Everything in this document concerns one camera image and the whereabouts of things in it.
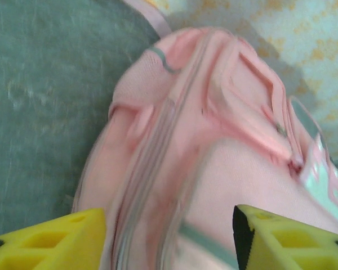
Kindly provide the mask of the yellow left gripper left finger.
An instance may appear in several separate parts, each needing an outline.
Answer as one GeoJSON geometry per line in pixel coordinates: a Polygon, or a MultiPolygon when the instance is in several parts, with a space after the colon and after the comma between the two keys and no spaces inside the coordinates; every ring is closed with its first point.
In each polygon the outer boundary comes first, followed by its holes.
{"type": "Polygon", "coordinates": [[[0,270],[98,269],[105,233],[97,208],[0,235],[0,270]]]}

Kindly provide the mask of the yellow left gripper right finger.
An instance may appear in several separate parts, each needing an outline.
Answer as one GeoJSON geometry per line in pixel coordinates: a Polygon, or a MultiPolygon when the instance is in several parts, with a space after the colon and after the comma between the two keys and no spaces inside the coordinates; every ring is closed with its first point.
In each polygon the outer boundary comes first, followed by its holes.
{"type": "Polygon", "coordinates": [[[233,212],[239,269],[338,270],[338,234],[249,205],[233,212]]]}

